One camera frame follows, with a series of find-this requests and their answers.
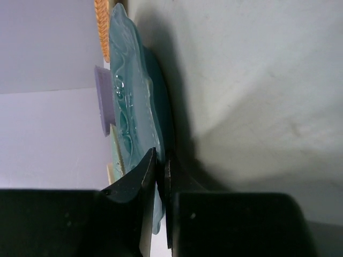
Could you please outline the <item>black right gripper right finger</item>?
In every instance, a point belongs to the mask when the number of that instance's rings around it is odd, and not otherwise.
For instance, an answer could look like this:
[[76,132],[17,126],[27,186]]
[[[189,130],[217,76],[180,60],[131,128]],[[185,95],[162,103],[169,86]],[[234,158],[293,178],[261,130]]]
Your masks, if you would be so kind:
[[165,164],[167,244],[173,256],[317,256],[296,201],[282,193],[204,189],[175,157]]

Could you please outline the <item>teal scalloped plate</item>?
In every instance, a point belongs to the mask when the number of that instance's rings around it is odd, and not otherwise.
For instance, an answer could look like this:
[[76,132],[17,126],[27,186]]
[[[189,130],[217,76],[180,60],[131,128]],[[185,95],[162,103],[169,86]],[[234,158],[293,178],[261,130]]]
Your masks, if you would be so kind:
[[155,148],[159,164],[174,148],[167,88],[155,55],[142,44],[134,22],[118,3],[109,26],[110,71],[116,132],[125,173]]

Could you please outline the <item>mint green divided tray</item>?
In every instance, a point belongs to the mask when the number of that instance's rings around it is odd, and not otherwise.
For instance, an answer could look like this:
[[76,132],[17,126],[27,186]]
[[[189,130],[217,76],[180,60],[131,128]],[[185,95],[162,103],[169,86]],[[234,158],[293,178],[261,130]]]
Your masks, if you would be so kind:
[[117,136],[117,129],[114,124],[110,124],[110,139],[111,139],[111,152],[112,164],[114,168],[116,181],[125,175],[125,167],[123,157],[120,150],[120,145]]

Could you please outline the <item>purple square dish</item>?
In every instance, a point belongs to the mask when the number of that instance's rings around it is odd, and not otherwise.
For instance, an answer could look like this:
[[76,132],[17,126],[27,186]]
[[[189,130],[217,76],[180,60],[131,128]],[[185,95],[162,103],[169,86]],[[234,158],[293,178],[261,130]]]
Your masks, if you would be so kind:
[[110,134],[110,125],[115,125],[111,72],[103,67],[95,66],[94,76],[102,130],[107,137]]

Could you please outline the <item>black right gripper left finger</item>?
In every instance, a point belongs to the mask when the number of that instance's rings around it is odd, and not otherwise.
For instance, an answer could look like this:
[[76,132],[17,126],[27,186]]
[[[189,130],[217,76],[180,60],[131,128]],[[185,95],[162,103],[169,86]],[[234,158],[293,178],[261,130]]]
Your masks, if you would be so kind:
[[1,190],[1,256],[149,256],[156,150],[94,190]]

